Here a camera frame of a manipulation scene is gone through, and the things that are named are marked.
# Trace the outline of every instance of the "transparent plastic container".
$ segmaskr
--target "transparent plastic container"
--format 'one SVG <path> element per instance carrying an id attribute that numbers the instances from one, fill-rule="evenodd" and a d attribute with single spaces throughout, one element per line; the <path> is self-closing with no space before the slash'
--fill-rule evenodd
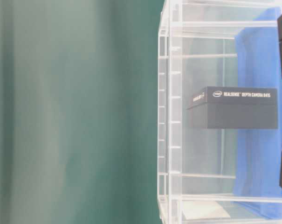
<path id="1" fill-rule="evenodd" d="M 278 42 L 257 46 L 267 32 L 275 40 L 280 13 L 282 0 L 165 0 L 158 33 L 158 206 L 164 224 L 282 224 L 279 174 L 270 170 L 282 152 Z M 253 47 L 245 48 L 248 42 Z M 265 55 L 269 61 L 262 63 Z M 277 128 L 193 127 L 192 120 L 206 114 L 191 114 L 190 102 L 208 86 L 276 89 Z"/>

